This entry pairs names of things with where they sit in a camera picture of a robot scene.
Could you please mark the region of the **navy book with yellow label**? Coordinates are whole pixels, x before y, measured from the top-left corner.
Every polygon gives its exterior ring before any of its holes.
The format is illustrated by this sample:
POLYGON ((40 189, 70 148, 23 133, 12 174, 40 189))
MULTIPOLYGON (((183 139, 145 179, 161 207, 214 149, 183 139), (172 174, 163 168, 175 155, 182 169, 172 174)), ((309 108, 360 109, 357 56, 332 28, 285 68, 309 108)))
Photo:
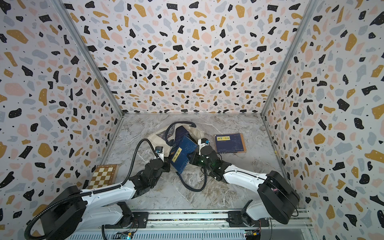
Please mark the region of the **navy book with yellow label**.
POLYGON ((181 174, 189 163, 189 155, 194 153, 198 145, 188 136, 184 136, 173 144, 169 160, 171 165, 181 174))

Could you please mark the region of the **cream canvas tote bag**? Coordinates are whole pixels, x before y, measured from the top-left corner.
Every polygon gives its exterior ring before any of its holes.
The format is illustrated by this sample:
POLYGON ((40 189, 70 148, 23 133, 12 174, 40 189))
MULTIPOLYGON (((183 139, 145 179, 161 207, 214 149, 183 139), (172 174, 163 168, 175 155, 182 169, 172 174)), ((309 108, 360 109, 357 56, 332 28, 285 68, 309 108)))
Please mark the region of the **cream canvas tote bag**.
MULTIPOLYGON (((200 154, 201 154, 201 150, 203 149, 203 148, 200 149, 198 140, 202 139, 202 138, 205 138, 204 137, 204 133, 197 128, 197 125, 195 123, 190 122, 190 121, 177 121, 177 122, 173 122, 167 128, 165 128, 165 129, 163 129, 163 130, 161 130, 161 131, 159 131, 157 133, 154 133, 154 134, 149 136, 149 140, 150 140, 150 142, 152 144, 154 144, 156 147, 157 146, 161 146, 161 147, 164 148, 164 160, 166 162, 170 163, 169 155, 170 155, 170 151, 171 151, 171 148, 172 148, 172 144, 170 143, 170 141, 174 140, 174 138, 175 138, 175 131, 180 126, 184 126, 189 131, 189 133, 190 133, 190 135, 192 137, 192 140, 198 145, 196 150, 198 150, 200 154)), ((176 174, 178 175, 179 179, 181 180, 183 186, 186 189, 188 189, 189 191, 201 192, 206 187, 207 179, 208 179, 207 167, 205 166, 205 167, 201 167, 201 168, 203 169, 204 183, 203 183, 203 186, 201 188, 199 188, 199 189, 196 189, 196 188, 193 188, 193 187, 189 186, 183 180, 182 174, 179 174, 176 171, 176 174)))

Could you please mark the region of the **brown-edged navy book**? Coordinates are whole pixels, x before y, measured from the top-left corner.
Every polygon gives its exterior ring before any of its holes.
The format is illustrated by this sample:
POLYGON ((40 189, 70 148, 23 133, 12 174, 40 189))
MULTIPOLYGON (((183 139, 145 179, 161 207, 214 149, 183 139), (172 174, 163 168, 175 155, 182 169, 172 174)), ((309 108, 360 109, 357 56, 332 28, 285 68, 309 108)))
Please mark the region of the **brown-edged navy book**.
POLYGON ((216 150, 219 154, 244 153, 247 151, 243 134, 224 134, 215 136, 216 150))

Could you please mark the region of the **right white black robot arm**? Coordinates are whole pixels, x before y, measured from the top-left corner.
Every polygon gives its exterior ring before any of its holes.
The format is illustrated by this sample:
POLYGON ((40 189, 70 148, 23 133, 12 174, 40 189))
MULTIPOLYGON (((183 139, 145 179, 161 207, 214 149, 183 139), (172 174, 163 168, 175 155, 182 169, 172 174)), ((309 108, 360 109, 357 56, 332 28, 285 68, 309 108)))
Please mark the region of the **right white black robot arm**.
POLYGON ((260 174, 238 168, 223 161, 210 146, 188 154, 188 158, 190 164, 201 167, 203 173, 216 181, 243 187, 260 196, 260 203, 249 200, 239 217, 229 217, 229 223, 252 227, 260 219, 272 218, 286 225, 291 217, 298 216, 294 213, 298 213, 300 197, 280 173, 260 174))

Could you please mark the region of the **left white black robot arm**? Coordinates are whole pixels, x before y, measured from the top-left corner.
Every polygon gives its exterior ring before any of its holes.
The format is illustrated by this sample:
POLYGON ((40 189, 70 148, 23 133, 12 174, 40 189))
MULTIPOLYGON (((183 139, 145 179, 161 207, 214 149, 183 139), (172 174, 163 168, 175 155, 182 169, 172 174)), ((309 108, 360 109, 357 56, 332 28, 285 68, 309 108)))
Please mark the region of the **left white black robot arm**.
POLYGON ((133 214, 126 204, 154 188, 162 173, 170 171, 170 163, 161 159, 150 160, 145 169, 122 184, 93 190, 80 190, 77 186, 65 189, 41 216, 47 240, 64 240, 75 231, 110 225, 126 227, 133 214))

